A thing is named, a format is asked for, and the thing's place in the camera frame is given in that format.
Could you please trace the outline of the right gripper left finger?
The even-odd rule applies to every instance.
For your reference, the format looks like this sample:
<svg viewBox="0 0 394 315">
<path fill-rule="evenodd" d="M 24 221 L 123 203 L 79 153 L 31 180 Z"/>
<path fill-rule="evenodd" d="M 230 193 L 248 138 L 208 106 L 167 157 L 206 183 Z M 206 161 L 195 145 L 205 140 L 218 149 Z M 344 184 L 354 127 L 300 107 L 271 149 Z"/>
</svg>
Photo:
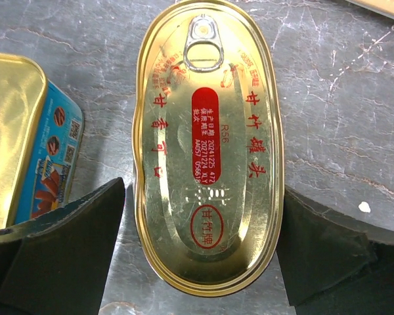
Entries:
<svg viewBox="0 0 394 315">
<path fill-rule="evenodd" d="M 121 178 L 0 230 L 0 314 L 97 314 L 125 201 Z"/>
</svg>

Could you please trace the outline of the wooden cube cabinet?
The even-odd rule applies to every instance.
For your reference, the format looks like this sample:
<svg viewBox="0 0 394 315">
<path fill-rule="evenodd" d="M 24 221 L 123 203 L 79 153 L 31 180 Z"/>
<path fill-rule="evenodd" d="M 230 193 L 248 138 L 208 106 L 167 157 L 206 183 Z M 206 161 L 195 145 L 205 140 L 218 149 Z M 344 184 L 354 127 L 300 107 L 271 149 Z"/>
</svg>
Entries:
<svg viewBox="0 0 394 315">
<path fill-rule="evenodd" d="M 394 0 L 347 0 L 347 1 L 394 20 Z"/>
</svg>

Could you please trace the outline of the oval red fish tin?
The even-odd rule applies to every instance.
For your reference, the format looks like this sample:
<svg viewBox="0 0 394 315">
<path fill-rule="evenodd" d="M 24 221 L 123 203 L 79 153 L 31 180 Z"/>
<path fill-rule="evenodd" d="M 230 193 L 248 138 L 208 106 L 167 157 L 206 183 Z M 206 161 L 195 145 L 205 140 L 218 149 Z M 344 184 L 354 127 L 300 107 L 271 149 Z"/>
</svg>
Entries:
<svg viewBox="0 0 394 315">
<path fill-rule="evenodd" d="M 233 294 L 270 263 L 283 217 L 284 145 L 261 30 L 228 1 L 181 1 L 137 62 L 135 222 L 152 269 L 199 297 Z"/>
</svg>

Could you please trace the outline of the gold rectangular meat tin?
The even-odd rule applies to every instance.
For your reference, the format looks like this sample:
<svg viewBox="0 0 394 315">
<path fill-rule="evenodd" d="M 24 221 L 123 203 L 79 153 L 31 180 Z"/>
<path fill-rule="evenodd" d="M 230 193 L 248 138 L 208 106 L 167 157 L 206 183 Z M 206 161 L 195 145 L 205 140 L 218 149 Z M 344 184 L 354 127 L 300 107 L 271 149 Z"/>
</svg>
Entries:
<svg viewBox="0 0 394 315">
<path fill-rule="evenodd" d="M 38 63 L 0 53 L 0 229 L 66 204 L 83 128 Z"/>
</svg>

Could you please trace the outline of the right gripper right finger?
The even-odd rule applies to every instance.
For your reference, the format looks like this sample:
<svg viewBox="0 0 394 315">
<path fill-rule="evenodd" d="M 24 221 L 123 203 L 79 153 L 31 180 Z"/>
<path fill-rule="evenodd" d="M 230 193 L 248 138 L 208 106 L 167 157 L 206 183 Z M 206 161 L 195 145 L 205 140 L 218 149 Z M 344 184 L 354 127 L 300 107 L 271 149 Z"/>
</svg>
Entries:
<svg viewBox="0 0 394 315">
<path fill-rule="evenodd" d="M 297 314 L 394 314 L 394 231 L 286 188 L 277 255 Z"/>
</svg>

